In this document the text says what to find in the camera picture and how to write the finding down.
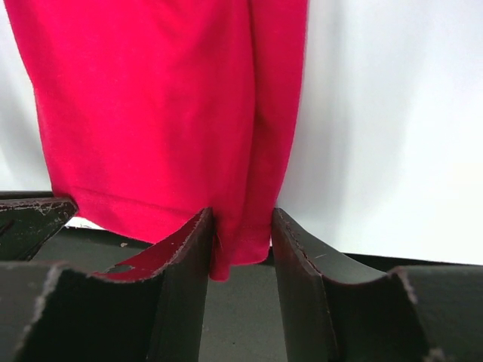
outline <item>pink dress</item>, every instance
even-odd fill
[[[306,0],[5,0],[54,193],[156,243],[203,207],[211,277],[267,256],[300,98]]]

